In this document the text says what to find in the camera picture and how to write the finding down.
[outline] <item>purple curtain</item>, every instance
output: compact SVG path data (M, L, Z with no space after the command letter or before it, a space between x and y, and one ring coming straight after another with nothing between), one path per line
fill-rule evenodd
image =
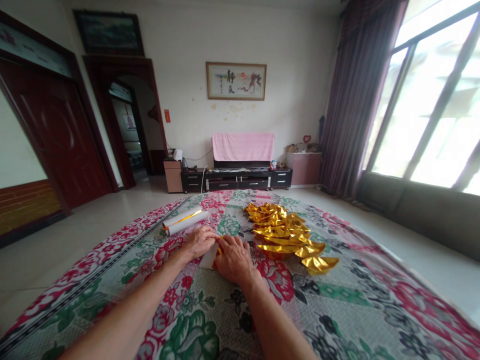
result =
M355 199L378 94L407 0L350 0L345 10L322 141L320 184Z

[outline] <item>picture frame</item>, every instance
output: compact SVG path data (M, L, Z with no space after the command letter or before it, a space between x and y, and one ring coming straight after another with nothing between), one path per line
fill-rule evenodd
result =
M264 101L266 79L266 64L206 62L210 100Z
M137 131L137 124L135 124L135 119L132 115L123 115L123 123L125 125L125 130Z
M145 56L137 15L88 10L73 15L87 54Z

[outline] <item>floral bedspread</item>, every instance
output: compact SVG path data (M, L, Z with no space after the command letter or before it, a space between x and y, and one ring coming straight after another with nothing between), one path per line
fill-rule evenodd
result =
M256 249L249 202L297 212L311 240L340 262L311 276L292 257ZM5 359L56 359L135 289L192 230L166 237L163 220L200 205L220 234L238 235L278 303L323 360L480 359L480 333L365 233L336 216L273 192L227 190L173 202L114 233L75 263L0 341ZM262 359L245 298L215 270L189 263L151 321L137 359Z

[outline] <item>tile floor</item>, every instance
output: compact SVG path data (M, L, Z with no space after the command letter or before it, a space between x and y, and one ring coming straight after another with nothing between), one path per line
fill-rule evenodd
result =
M480 263L316 189L276 192L362 229L480 324ZM168 194L165 178L152 176L130 190L82 205L72 216L0 249L0 335L37 296L103 239L145 213L189 195Z

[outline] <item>pink towel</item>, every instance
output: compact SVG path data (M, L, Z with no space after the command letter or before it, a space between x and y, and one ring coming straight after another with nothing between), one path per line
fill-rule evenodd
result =
M211 135L217 161L271 161L275 135L269 132L217 132Z

